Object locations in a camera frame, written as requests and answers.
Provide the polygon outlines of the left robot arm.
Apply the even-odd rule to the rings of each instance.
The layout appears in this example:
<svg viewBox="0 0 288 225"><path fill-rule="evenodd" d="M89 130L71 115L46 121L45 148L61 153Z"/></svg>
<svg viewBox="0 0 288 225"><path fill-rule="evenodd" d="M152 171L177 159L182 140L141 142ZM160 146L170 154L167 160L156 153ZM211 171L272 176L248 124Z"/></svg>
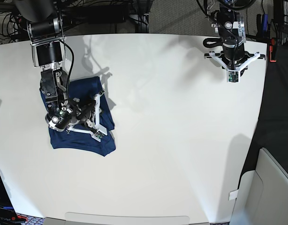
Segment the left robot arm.
<svg viewBox="0 0 288 225"><path fill-rule="evenodd" d="M221 52L210 51L204 54L205 59L219 63L227 73L227 82L238 83L248 65L256 60L264 60L266 56L259 52L250 53L245 50L246 33L244 19L239 11L247 9L254 1L244 6L236 6L235 0L220 0L219 9L211 11L215 4L213 0L196 1L200 10L206 16L219 37L209 37L203 40L203 46L208 49L221 47Z"/></svg>

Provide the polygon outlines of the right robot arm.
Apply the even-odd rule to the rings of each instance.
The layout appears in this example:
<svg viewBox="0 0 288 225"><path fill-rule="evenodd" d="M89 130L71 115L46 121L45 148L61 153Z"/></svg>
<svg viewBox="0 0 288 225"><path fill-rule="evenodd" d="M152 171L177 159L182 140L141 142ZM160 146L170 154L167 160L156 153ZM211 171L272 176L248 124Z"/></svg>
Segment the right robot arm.
<svg viewBox="0 0 288 225"><path fill-rule="evenodd" d="M107 128L100 123L101 90L90 100L80 103L69 96L71 72L61 64L67 59L62 12L53 0L16 0L15 6L27 21L34 67L42 68L40 91L45 97L46 122L58 132L89 134L100 142Z"/></svg>

